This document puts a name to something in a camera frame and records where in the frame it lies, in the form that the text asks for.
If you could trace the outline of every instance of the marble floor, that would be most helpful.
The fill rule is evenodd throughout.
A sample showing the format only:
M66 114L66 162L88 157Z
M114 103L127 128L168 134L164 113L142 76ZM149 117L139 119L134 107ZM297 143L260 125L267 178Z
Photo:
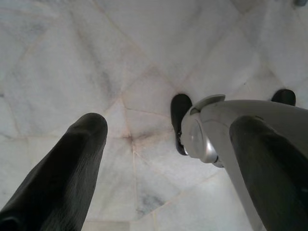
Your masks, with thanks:
M70 124L109 133L83 231L249 231L225 170L180 156L169 104L308 108L308 6L291 0L0 0L0 207Z

